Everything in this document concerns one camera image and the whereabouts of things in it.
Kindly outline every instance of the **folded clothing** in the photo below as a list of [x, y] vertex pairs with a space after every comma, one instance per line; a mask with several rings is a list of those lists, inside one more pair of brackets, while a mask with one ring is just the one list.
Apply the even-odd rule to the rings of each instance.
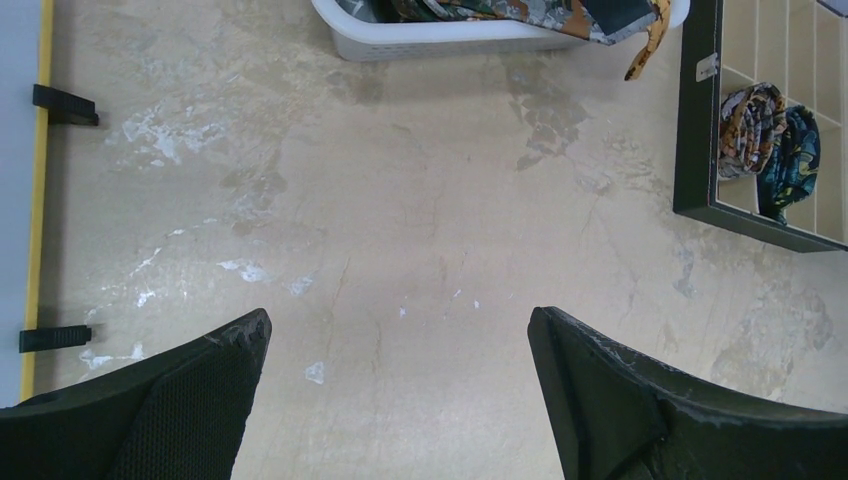
[[763, 171], [775, 139], [786, 129], [786, 97], [770, 83], [730, 94], [721, 105], [718, 178], [729, 180]]
[[757, 177], [760, 215], [786, 225], [783, 210], [813, 194], [821, 141], [813, 112], [803, 105], [786, 110], [786, 130], [774, 141], [771, 160]]
[[516, 20], [604, 45], [647, 30], [648, 45], [627, 71], [639, 77], [668, 30], [671, 0], [391, 0], [414, 21]]

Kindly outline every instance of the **concrete floor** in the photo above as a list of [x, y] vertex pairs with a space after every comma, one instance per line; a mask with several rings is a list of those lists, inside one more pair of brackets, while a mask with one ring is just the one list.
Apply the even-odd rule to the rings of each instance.
[[561, 478], [526, 340], [556, 305], [713, 382], [848, 412], [848, 255], [675, 216], [680, 32], [354, 64], [306, 0], [68, 0], [39, 392], [265, 307], [234, 478]]

